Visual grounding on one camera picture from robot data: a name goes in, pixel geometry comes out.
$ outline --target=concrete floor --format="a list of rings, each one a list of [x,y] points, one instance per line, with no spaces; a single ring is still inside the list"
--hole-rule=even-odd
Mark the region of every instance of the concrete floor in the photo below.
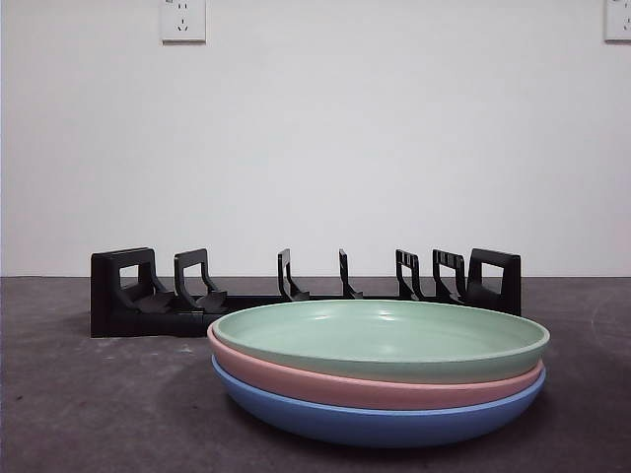
[[[354,281],[394,293],[388,278]],[[220,279],[275,292],[273,279]],[[307,280],[321,292],[336,280]],[[525,316],[552,334],[543,391],[467,442],[365,450],[257,421],[211,372],[205,339],[90,339],[89,280],[2,280],[2,471],[631,471],[631,279],[526,279]]]

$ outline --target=dish rack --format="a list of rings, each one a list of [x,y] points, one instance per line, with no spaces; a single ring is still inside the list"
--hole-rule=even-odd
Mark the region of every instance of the dish rack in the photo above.
[[[474,248],[469,258],[468,277],[465,278],[465,263],[461,255],[434,249],[434,296],[421,289],[417,254],[401,249],[395,251],[398,294],[384,296],[367,296],[362,291],[356,291],[349,282],[348,255],[341,248],[338,255],[341,295],[314,296],[301,288],[292,277],[291,252],[285,248],[277,257],[278,294],[254,296],[221,290],[210,277],[205,248],[175,255],[174,291],[168,291],[156,275],[153,248],[145,246],[94,253],[91,258],[91,336],[204,336],[210,323],[236,310],[267,304],[339,299],[461,304],[522,315],[522,260],[517,254]],[[503,270],[499,292],[483,284],[482,264]],[[201,279],[206,286],[206,294],[203,295],[192,295],[186,287],[184,269],[196,265],[200,266]],[[138,281],[123,286],[120,270],[134,266],[138,268]],[[441,266],[456,273],[454,293],[441,277]],[[411,284],[403,276],[403,268],[410,270]]]

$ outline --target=wall socket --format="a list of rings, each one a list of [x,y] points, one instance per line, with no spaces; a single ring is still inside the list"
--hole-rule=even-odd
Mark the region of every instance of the wall socket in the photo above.
[[[206,42],[206,0],[162,0],[162,41]]]
[[[631,42],[631,0],[605,0],[604,40]]]

